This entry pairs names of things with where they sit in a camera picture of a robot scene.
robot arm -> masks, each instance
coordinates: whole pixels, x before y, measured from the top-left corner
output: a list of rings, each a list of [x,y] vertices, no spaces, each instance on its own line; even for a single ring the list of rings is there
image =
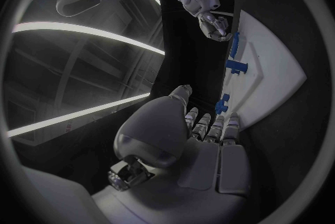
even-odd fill
[[[226,34],[228,22],[224,17],[218,19],[210,10],[220,6],[219,0],[178,0],[192,16],[199,20],[200,29],[207,38],[215,41],[228,41],[232,34]]]

